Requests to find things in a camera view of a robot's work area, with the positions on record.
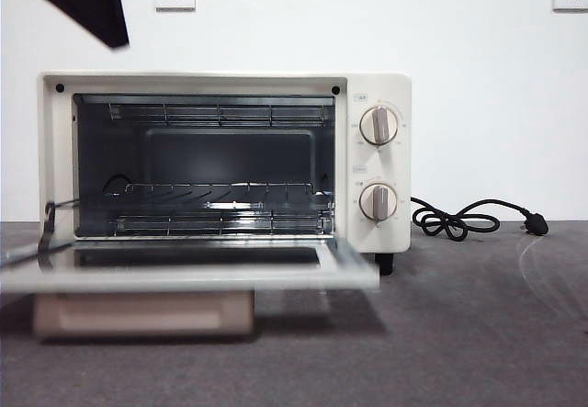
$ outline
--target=control panel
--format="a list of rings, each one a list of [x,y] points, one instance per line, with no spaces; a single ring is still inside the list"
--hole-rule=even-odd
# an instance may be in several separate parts
[[[347,238],[361,253],[410,245],[411,81],[359,75],[348,85]]]

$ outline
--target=printed label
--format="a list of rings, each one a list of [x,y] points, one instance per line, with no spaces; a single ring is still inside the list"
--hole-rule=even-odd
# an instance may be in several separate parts
[[[355,93],[353,95],[353,100],[356,102],[367,102],[368,101],[368,94],[367,93]]]

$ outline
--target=white knob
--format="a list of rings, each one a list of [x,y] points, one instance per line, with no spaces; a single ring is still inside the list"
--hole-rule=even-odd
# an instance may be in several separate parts
[[[396,136],[398,120],[388,107],[375,106],[361,117],[359,130],[364,139],[372,145],[384,145]]]
[[[396,193],[385,184],[369,185],[361,192],[359,207],[368,219],[386,220],[396,211]]]

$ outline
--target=open oven door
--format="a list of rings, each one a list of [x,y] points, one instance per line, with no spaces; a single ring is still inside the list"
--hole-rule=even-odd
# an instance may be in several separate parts
[[[0,267],[25,293],[376,288],[379,271],[339,238],[77,241]]]

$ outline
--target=gray carpet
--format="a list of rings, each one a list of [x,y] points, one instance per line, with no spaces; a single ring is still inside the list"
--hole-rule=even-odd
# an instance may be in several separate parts
[[[1,405],[588,406],[588,223],[519,225],[414,232],[379,291],[258,293],[244,342],[42,345],[31,299],[7,303]]]

